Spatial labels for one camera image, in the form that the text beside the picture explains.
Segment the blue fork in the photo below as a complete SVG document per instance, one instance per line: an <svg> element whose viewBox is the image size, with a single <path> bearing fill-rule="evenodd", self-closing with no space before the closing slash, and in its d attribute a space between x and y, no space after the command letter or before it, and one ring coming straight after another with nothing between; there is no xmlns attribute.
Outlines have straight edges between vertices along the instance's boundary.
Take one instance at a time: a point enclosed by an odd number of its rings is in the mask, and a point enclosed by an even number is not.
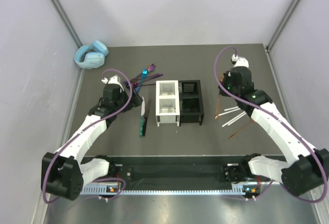
<svg viewBox="0 0 329 224"><path fill-rule="evenodd" d="M144 80L145 80L145 78L147 77L147 75L148 75L148 70L147 70L147 69L144 69L144 70L142 71L142 74L141 74L141 81L140 81L139 85L138 85L137 88L136 88L136 93L139 93L140 88L141 88L141 86L142 86L142 83L144 82Z"/></svg>

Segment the rainbow spoon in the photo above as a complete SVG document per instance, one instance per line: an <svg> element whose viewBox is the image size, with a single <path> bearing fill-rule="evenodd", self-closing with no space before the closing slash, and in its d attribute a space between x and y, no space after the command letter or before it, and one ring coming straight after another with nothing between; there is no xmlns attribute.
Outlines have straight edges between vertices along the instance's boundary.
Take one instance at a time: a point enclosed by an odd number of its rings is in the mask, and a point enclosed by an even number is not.
<svg viewBox="0 0 329 224"><path fill-rule="evenodd" d="M147 71L148 71L148 72L152 72L152 71L155 70L155 68L156 68L156 65L151 64L150 66L147 67Z"/></svg>

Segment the light blue headphones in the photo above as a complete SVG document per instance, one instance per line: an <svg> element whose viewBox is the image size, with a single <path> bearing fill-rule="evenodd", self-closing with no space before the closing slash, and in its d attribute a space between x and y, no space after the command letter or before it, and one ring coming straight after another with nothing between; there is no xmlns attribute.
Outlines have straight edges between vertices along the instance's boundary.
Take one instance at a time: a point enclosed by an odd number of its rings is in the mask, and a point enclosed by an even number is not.
<svg viewBox="0 0 329 224"><path fill-rule="evenodd" d="M82 69L96 69L104 65L108 48L99 40L81 46L74 55L75 63Z"/></svg>

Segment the copper fork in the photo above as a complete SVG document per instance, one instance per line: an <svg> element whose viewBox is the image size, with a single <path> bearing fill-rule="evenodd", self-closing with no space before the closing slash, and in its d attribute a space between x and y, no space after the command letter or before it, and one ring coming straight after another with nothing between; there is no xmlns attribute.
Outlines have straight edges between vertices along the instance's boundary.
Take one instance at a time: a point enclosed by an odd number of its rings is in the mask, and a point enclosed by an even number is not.
<svg viewBox="0 0 329 224"><path fill-rule="evenodd" d="M220 116L220 102L221 102L221 94L218 93L215 120L217 120Z"/></svg>

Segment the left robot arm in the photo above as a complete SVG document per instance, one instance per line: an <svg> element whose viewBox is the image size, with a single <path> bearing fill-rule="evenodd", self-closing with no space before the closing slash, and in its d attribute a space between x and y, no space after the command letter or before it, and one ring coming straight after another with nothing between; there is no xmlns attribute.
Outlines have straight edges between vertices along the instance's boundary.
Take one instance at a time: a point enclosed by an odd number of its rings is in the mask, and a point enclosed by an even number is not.
<svg viewBox="0 0 329 224"><path fill-rule="evenodd" d="M118 76L102 81L105 84L103 95L89 110L79 129L62 147L42 158L41 190L44 198L46 194L52 194L75 200L83 187L94 180L111 181L116 177L115 164L106 156L96 156L87 163L82 163L82 159L117 115L142 105L143 98L134 88L127 93Z"/></svg>

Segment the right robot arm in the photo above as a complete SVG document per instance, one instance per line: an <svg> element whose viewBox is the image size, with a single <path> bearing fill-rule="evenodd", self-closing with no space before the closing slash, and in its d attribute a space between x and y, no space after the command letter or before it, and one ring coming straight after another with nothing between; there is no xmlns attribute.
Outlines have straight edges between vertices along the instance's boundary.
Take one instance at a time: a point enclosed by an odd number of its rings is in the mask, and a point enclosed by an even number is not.
<svg viewBox="0 0 329 224"><path fill-rule="evenodd" d="M239 163L240 175L247 181L263 176L280 183L291 195L299 197L319 186L328 191L328 150L319 150L287 122L269 95L254 87L249 62L237 55L223 74L220 95L233 97L237 106L258 124L282 152L285 160L260 154L245 156Z"/></svg>

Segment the purple fork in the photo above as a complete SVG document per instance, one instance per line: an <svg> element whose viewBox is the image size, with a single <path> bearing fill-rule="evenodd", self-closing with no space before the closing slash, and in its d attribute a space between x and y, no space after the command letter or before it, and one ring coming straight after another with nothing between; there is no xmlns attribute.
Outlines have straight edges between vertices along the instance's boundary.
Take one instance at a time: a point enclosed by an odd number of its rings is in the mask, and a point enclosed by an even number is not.
<svg viewBox="0 0 329 224"><path fill-rule="evenodd" d="M153 75L150 75L150 76L146 76L144 81L149 81L149 80L159 78L159 77L162 77L162 76L163 76L163 74L160 74L160 73L153 74ZM130 82L134 87L137 87L139 85L139 83L141 82L141 79L142 79L142 76L139 75L136 78L131 79Z"/></svg>

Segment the black knife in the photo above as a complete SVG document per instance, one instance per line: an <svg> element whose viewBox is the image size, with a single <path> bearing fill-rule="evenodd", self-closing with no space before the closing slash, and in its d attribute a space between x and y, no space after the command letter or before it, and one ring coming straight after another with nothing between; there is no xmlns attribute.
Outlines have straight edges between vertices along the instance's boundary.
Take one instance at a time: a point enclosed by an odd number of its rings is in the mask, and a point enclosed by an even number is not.
<svg viewBox="0 0 329 224"><path fill-rule="evenodd" d="M149 117L149 112L151 109L151 103L152 100L149 99L145 108L145 112L144 112L144 123L143 123L143 127L142 127L142 136L144 137L146 134L146 128L147 128L147 122L148 122L148 117Z"/></svg>

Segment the white chopstick upper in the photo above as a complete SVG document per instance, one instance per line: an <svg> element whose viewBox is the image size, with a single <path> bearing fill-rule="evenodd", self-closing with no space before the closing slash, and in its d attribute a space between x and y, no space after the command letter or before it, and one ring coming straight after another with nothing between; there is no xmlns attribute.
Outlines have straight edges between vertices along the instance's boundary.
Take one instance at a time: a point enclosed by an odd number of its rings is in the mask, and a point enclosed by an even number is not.
<svg viewBox="0 0 329 224"><path fill-rule="evenodd" d="M235 107L231 107L231 108L226 108L224 109L224 111L231 111L231 110L236 110L236 109L240 109L238 106L235 106Z"/></svg>

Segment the white chopstick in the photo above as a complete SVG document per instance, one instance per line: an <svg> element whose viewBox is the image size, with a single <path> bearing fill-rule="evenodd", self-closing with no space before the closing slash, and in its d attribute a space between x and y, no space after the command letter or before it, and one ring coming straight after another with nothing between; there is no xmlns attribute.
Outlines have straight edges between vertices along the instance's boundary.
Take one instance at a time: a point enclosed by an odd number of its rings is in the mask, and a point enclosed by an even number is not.
<svg viewBox="0 0 329 224"><path fill-rule="evenodd" d="M238 106L235 106L235 107L231 107L231 108L226 108L224 109L224 111L231 111L231 110L236 110L236 109L240 109Z"/></svg>
<svg viewBox="0 0 329 224"><path fill-rule="evenodd" d="M225 124L223 124L222 127L230 126L231 124L233 124L234 122L236 122L237 120L239 120L240 118L242 118L245 115L246 115L246 112L244 111L244 112L240 113L239 115L237 115L236 117L234 117L233 119L226 122Z"/></svg>
<svg viewBox="0 0 329 224"><path fill-rule="evenodd" d="M236 112L236 111L241 111L241 109L233 109L233 110L225 111L225 112L219 114L218 117L221 117L221 116L224 116L224 115Z"/></svg>

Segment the white chopstick middle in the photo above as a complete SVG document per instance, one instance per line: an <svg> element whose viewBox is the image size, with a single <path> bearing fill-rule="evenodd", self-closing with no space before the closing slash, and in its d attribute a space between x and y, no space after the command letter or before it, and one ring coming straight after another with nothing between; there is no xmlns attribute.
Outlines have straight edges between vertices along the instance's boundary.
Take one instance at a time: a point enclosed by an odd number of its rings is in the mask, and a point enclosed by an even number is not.
<svg viewBox="0 0 329 224"><path fill-rule="evenodd" d="M233 109L233 110L225 111L225 112L219 114L218 117L221 117L221 116L224 116L224 115L236 112L236 111L241 111L241 109Z"/></svg>

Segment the white utensil container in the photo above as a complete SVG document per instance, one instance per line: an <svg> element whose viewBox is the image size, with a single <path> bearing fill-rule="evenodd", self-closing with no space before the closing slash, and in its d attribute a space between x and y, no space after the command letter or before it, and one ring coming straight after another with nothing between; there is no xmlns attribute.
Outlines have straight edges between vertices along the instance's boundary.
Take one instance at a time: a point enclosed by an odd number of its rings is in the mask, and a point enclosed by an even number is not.
<svg viewBox="0 0 329 224"><path fill-rule="evenodd" d="M180 124L178 80L156 81L156 123Z"/></svg>

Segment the white chopstick lower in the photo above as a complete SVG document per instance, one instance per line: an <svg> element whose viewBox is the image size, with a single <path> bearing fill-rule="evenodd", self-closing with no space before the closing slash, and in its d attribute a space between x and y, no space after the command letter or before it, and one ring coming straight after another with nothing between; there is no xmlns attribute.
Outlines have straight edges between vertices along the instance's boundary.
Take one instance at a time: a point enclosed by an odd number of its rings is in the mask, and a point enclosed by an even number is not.
<svg viewBox="0 0 329 224"><path fill-rule="evenodd" d="M244 111L244 112L240 113L239 115L237 115L236 117L234 117L233 119L226 122L225 124L223 124L222 127L230 126L231 124L233 124L234 122L236 122L237 120L239 120L240 118L242 118L245 115L246 115L246 112Z"/></svg>

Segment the copper spoon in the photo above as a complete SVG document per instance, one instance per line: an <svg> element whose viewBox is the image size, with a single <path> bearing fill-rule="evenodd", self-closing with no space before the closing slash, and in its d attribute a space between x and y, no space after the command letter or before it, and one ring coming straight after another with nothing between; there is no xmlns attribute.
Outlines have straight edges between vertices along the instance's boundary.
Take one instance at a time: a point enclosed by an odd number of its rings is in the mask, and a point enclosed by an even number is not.
<svg viewBox="0 0 329 224"><path fill-rule="evenodd" d="M251 119L248 123L244 124L242 127L240 127L235 133L233 133L231 136L228 137L228 139L232 139L234 136L236 136L238 133L243 131L245 128L247 128L250 124L252 124L254 121Z"/></svg>

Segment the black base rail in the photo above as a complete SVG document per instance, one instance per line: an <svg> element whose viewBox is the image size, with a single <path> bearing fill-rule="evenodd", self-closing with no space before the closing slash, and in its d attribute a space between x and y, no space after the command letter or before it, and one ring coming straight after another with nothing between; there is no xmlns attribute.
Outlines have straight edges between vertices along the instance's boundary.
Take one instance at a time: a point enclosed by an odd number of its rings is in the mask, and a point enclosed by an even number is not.
<svg viewBox="0 0 329 224"><path fill-rule="evenodd" d="M103 156L110 176L132 191L230 190L234 183L256 183L244 175L242 156Z"/></svg>

